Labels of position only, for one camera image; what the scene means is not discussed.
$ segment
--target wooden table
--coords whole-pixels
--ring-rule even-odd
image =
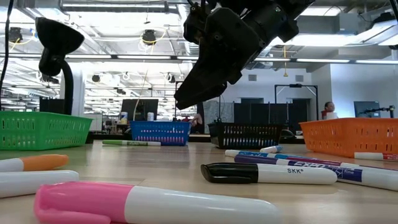
[[[307,152],[304,145],[285,145],[284,152],[398,169],[398,162],[355,161],[315,154]],[[210,143],[190,143],[186,147],[121,147],[102,146],[100,141],[95,141],[93,145],[72,149],[0,151],[0,159],[44,153],[69,155],[70,164],[64,169],[79,172],[81,180],[267,200],[282,210],[286,224],[398,223],[398,192],[389,190],[344,183],[326,186],[211,184],[202,177],[200,164],[233,162],[233,159],[224,157],[224,150]],[[0,199],[0,223],[38,224],[32,211],[33,201],[33,195]]]

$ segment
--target pink marker cap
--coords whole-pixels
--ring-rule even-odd
[[[133,187],[98,182],[43,185],[36,193],[34,212],[48,224],[126,223],[124,206]]]

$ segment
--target orange basket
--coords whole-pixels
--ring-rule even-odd
[[[398,119],[341,118],[300,123],[314,152],[354,157],[354,152],[398,153]]]

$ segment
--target green basket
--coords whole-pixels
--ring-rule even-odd
[[[92,120],[46,112],[0,111],[0,150],[45,150],[86,143]]]

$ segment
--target plastic basket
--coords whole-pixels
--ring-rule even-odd
[[[355,152],[398,153],[398,119],[341,118],[300,123],[307,149],[354,157]]]
[[[191,123],[168,121],[130,121],[132,140],[161,142],[163,146],[187,144]]]
[[[209,124],[211,143],[220,149],[261,149],[279,144],[282,125]]]
[[[0,111],[0,150],[81,146],[91,119],[46,112]]]

